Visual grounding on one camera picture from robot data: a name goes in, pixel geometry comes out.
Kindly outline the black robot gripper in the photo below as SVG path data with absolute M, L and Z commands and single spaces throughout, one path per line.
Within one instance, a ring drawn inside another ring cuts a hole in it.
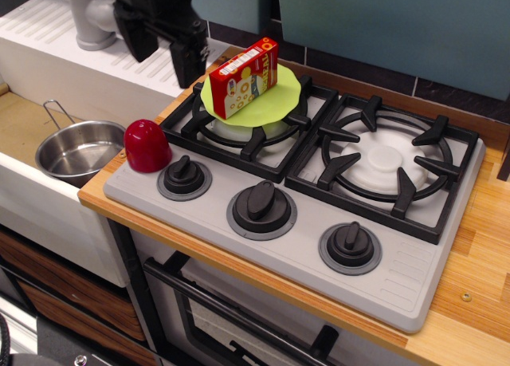
M 158 48 L 158 38 L 171 44 L 171 58 L 181 89 L 206 71 L 208 44 L 203 20 L 192 0 L 115 0 L 114 16 L 131 55 L 142 62 Z

